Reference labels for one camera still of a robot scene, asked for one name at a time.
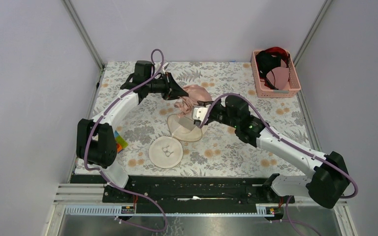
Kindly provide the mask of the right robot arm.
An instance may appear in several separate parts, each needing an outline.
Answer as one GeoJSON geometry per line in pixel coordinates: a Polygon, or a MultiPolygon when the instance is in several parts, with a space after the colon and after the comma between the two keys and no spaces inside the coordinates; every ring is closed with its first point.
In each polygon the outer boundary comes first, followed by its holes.
{"type": "Polygon", "coordinates": [[[331,209],[338,200],[353,198],[358,192],[339,153],[326,154],[293,141],[270,126],[254,105],[239,94],[227,93],[215,101],[198,101],[192,117],[198,127],[218,122],[235,128],[242,142],[275,154],[303,173],[271,175],[262,190],[266,201],[274,203],[280,197],[302,196],[331,209]]]}

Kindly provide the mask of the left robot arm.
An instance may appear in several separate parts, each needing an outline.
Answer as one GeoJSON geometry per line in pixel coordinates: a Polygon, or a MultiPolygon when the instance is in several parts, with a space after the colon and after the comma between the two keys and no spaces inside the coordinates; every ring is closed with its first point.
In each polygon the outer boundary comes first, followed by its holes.
{"type": "Polygon", "coordinates": [[[109,185],[116,187],[114,196],[121,202],[132,198],[133,189],[127,185],[128,174],[124,168],[115,163],[116,127],[150,93],[158,93],[164,100],[188,96],[171,73],[164,72],[162,68],[163,64],[155,69],[153,62],[137,61],[134,72],[121,85],[116,98],[99,114],[91,119],[83,118],[77,125],[77,157],[84,161],[86,170],[99,171],[109,185]]]}

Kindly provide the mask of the white mesh laundry bag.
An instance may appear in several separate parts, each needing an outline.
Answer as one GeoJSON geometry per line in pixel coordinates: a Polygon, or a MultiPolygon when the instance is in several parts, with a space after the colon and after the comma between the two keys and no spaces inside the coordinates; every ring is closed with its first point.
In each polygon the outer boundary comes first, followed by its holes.
{"type": "Polygon", "coordinates": [[[149,147],[149,158],[159,168],[169,169],[180,164],[184,148],[182,142],[193,143],[202,139],[207,127],[199,128],[194,125],[190,115],[183,117],[172,114],[167,118],[170,136],[161,136],[154,140],[149,147]]]}

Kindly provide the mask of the peach satin lace bra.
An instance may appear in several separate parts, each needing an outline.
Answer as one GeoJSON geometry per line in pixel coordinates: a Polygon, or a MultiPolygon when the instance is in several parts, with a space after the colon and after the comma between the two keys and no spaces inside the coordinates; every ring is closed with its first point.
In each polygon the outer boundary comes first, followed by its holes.
{"type": "Polygon", "coordinates": [[[198,101],[213,101],[207,90],[199,85],[186,85],[183,87],[183,90],[188,93],[188,96],[180,97],[181,101],[174,103],[174,107],[181,111],[177,114],[179,118],[191,113],[194,106],[198,105],[198,101]]]}

